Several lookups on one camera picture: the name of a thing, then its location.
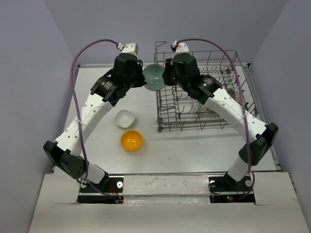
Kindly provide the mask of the teal green bowl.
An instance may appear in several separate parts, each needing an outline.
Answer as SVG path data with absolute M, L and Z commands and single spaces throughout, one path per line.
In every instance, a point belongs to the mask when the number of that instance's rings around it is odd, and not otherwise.
M 150 64 L 143 69 L 146 84 L 144 87 L 150 91 L 159 91 L 165 87 L 162 74 L 164 67 L 158 64 Z

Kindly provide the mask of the blue yellow patterned bowl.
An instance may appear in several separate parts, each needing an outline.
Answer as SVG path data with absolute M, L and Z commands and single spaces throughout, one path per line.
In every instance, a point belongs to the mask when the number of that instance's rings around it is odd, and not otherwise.
M 207 111 L 207 107 L 202 105 L 200 102 L 196 101 L 194 103 L 194 108 L 195 108 L 195 112 L 196 113 L 203 113 L 205 111 Z

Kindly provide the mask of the white square bowl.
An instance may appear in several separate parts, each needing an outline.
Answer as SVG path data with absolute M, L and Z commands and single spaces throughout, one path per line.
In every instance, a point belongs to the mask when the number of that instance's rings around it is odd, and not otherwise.
M 114 118 L 114 123 L 121 128 L 128 128 L 133 124 L 135 118 L 136 117 L 132 112 L 128 110 L 120 110 Z

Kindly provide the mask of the brown patterned bowl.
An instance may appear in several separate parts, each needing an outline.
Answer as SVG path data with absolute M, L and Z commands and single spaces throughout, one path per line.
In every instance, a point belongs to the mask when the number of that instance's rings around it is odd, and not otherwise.
M 230 95 L 230 97 L 233 98 L 239 105 L 242 104 L 242 100 L 241 100 L 241 96 L 240 96 L 239 91 L 235 91 L 233 89 L 228 89 L 227 92 Z

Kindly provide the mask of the orange yellow bowl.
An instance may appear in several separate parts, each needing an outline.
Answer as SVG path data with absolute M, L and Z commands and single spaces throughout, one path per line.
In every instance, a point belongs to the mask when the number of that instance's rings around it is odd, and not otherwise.
M 124 132 L 120 139 L 121 146 L 127 151 L 138 150 L 143 144 L 143 137 L 136 130 L 128 130 Z

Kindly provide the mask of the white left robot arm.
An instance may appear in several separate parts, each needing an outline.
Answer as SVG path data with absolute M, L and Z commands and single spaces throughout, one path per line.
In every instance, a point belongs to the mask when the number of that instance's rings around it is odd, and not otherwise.
M 97 192 L 104 192 L 109 174 L 80 155 L 85 151 L 84 143 L 130 88 L 145 84 L 142 61 L 133 54 L 120 53 L 113 68 L 93 85 L 84 106 L 66 130 L 54 141 L 44 144 L 43 150 L 51 162 L 73 179 L 82 179 Z

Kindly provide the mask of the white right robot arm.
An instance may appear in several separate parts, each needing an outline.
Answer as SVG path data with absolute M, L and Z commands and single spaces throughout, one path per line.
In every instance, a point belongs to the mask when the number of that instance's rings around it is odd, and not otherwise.
M 214 186 L 216 192 L 236 190 L 251 167 L 256 166 L 273 145 L 278 126 L 254 117 L 228 94 L 219 81 L 211 75 L 201 74 L 190 53 L 166 59 L 162 78 L 165 85 L 179 86 L 192 99 L 220 115 L 245 141 L 238 158 Z

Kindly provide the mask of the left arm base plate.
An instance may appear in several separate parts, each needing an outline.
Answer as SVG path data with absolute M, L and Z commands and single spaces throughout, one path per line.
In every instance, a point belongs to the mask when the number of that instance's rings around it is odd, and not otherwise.
M 78 179 L 79 192 L 77 202 L 80 204 L 123 204 L 123 176 L 110 176 L 103 191 L 98 192 L 99 188 L 94 189 L 90 184 L 82 179 Z

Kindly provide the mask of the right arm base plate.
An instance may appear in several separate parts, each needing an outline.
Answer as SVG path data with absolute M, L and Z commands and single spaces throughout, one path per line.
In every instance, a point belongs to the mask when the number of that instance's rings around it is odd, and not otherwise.
M 210 203 L 255 203 L 250 176 L 236 182 L 231 177 L 211 176 L 208 178 Z

